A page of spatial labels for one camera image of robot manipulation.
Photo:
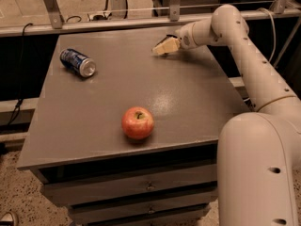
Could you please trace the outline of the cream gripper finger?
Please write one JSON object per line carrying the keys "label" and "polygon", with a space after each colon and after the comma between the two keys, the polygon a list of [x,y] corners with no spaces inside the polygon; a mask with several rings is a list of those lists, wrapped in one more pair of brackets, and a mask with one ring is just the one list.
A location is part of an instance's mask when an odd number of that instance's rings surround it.
{"label": "cream gripper finger", "polygon": [[169,54],[180,49],[181,43],[178,39],[168,39],[152,48],[152,52],[157,55]]}

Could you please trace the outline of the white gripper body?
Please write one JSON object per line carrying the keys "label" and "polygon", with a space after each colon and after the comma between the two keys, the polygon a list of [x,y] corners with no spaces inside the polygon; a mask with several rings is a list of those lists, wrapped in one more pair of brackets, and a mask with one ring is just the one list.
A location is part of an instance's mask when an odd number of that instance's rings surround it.
{"label": "white gripper body", "polygon": [[186,24],[176,30],[176,36],[180,41],[182,49],[193,49],[197,48],[193,38],[193,24]]}

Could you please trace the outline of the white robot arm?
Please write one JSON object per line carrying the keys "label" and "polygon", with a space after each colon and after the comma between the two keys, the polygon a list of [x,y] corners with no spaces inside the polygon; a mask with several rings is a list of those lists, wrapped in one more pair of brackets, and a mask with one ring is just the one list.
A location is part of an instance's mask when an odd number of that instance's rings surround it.
{"label": "white robot arm", "polygon": [[223,127],[217,146],[219,226],[299,226],[293,169],[301,164],[301,100],[248,36],[232,5],[165,37],[156,55],[201,45],[230,49],[253,104]]}

